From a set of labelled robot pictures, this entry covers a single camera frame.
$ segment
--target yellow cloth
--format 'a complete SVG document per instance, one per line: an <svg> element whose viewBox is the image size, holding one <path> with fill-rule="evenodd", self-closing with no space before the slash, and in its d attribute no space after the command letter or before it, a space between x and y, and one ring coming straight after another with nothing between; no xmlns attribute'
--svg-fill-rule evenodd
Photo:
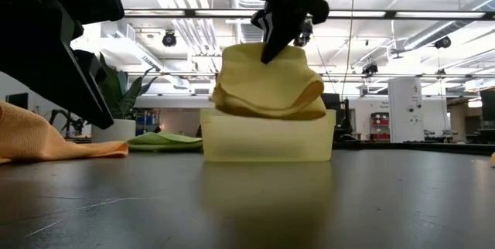
<svg viewBox="0 0 495 249"><path fill-rule="evenodd" d="M309 120L325 116L323 82L309 69L303 49L287 46L269 64L261 62L263 43L224 50L212 101L228 114Z"/></svg>
<svg viewBox="0 0 495 249"><path fill-rule="evenodd" d="M66 142L39 115L0 101L0 164L93 157L125 157L124 142L78 145Z"/></svg>

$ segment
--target ceiling camera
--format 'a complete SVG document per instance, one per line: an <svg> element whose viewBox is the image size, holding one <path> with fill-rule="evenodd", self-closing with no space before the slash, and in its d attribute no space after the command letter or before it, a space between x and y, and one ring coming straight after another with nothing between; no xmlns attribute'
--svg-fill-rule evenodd
<svg viewBox="0 0 495 249"><path fill-rule="evenodd" d="M434 46L436 49L440 48L449 48L452 45L452 40L448 36L440 39L439 41L435 42Z"/></svg>
<svg viewBox="0 0 495 249"><path fill-rule="evenodd" d="M177 44L176 32L172 30L166 31L162 43L165 47L174 47Z"/></svg>
<svg viewBox="0 0 495 249"><path fill-rule="evenodd" d="M372 76L376 72L378 72L377 64L376 63L370 63L370 64L367 64L363 67L363 72L361 72L361 74L365 74L367 76Z"/></svg>

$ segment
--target potted plant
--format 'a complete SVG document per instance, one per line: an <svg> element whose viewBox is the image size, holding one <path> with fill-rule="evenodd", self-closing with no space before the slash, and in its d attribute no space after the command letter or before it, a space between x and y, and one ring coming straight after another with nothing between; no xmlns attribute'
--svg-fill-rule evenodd
<svg viewBox="0 0 495 249"><path fill-rule="evenodd" d="M102 53L100 53L100 63L107 77L98 86L114 118L114 124L107 129L101 129L93 125L91 130L93 142L126 142L135 137L136 121L132 117L136 98L146 93L157 77L146 85L142 85L143 77L153 69L150 68L128 88L128 75L125 72L109 67Z"/></svg>

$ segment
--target green cloth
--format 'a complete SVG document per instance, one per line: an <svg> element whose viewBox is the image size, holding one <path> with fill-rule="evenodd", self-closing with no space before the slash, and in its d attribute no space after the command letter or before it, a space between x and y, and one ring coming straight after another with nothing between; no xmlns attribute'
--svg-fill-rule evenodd
<svg viewBox="0 0 495 249"><path fill-rule="evenodd" d="M144 133L127 143L131 151L140 152L182 152L199 150L203 147L202 138L175 135L166 131Z"/></svg>

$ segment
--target translucent yellow bin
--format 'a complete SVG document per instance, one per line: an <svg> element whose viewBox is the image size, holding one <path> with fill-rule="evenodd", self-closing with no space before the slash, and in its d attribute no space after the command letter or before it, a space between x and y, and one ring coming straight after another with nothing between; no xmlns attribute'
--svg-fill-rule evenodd
<svg viewBox="0 0 495 249"><path fill-rule="evenodd" d="M332 156L335 111L313 121L244 118L201 109L203 150L211 162L321 162Z"/></svg>

